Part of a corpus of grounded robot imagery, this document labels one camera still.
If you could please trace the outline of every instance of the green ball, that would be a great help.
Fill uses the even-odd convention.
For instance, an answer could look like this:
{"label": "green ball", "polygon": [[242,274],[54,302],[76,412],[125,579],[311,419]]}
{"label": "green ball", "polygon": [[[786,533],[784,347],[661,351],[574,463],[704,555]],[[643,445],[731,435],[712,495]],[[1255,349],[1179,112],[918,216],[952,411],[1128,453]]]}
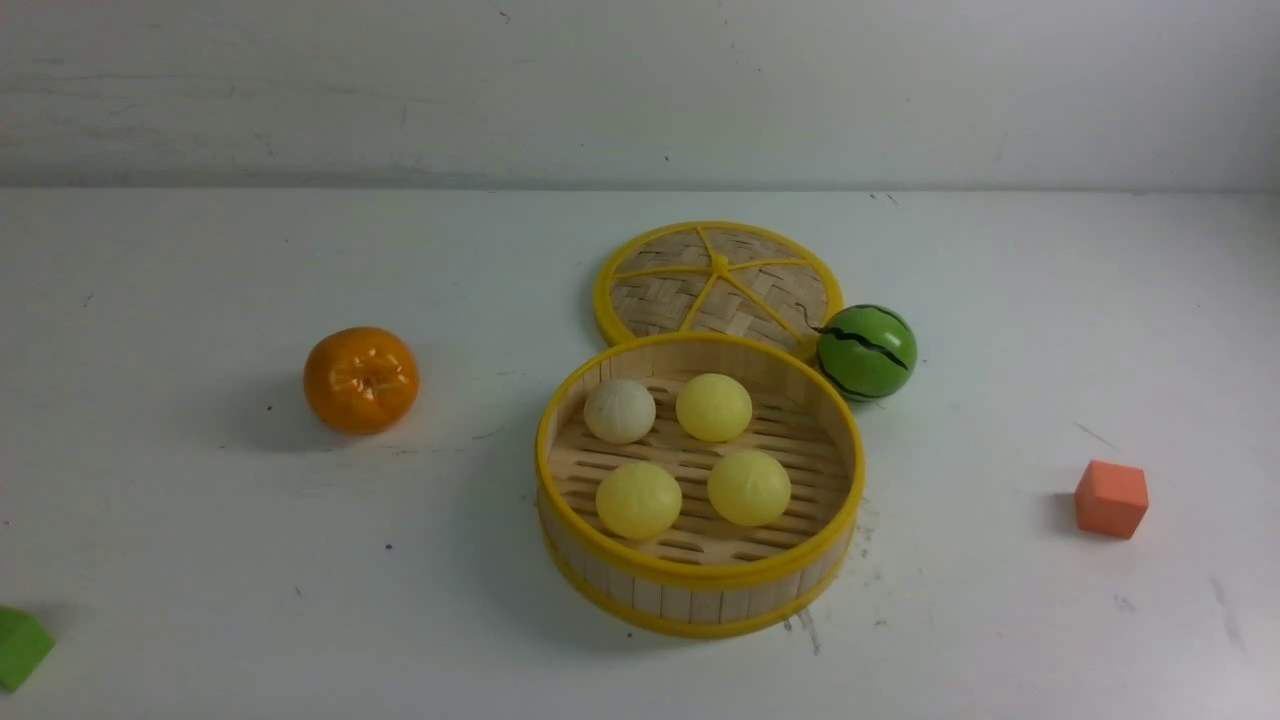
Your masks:
{"label": "green ball", "polygon": [[818,332],[818,370],[850,400],[888,397],[915,369],[915,334],[888,307],[845,307]]}

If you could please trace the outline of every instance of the orange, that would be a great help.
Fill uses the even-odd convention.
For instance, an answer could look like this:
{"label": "orange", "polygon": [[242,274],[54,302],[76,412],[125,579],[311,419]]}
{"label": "orange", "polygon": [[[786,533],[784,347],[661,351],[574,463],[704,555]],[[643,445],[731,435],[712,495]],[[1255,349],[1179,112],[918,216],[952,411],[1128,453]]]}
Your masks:
{"label": "orange", "polygon": [[302,372],[311,411],[349,434],[392,427],[413,406],[417,386],[413,354],[380,328],[347,328],[321,340]]}

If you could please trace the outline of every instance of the orange cube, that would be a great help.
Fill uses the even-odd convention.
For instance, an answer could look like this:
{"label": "orange cube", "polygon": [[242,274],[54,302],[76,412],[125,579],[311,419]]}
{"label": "orange cube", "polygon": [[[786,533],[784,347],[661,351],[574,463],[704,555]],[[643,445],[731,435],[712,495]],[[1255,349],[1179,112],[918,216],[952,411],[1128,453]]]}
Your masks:
{"label": "orange cube", "polygon": [[1142,468],[1093,460],[1075,488],[1075,524],[1082,530],[1129,539],[1147,514]]}

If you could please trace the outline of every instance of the bamboo steamer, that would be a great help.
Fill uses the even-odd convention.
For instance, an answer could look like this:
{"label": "bamboo steamer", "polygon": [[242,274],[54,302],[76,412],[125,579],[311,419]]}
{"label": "bamboo steamer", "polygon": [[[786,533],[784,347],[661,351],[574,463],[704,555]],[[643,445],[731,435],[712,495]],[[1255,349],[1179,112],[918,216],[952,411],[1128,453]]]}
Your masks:
{"label": "bamboo steamer", "polygon": [[595,318],[611,345],[678,332],[745,337],[809,361],[814,323],[844,307],[813,252],[772,231],[704,220],[646,232],[604,264]]}
{"label": "bamboo steamer", "polygon": [[[723,373],[751,393],[748,430],[727,443],[687,436],[675,418],[680,387]],[[594,438],[582,423],[588,393],[634,378],[654,395],[658,419],[632,445]],[[721,456],[758,448],[787,469],[792,497],[763,528],[721,519],[707,477]],[[614,468],[646,460],[680,483],[676,524],[627,541],[604,529],[595,488]],[[658,334],[613,347],[577,369],[552,397],[538,428],[538,512],[561,573],[591,602],[650,630],[692,638],[754,632],[808,606],[836,577],[863,493],[863,450],[844,400],[813,369],[780,348],[713,333]]]}

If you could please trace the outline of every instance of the white wall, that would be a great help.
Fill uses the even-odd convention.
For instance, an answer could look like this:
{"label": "white wall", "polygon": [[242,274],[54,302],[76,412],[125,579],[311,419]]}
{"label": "white wall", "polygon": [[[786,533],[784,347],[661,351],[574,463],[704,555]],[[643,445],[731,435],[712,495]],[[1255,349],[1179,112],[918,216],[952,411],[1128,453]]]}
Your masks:
{"label": "white wall", "polygon": [[0,182],[1280,188],[1280,0],[6,0]]}

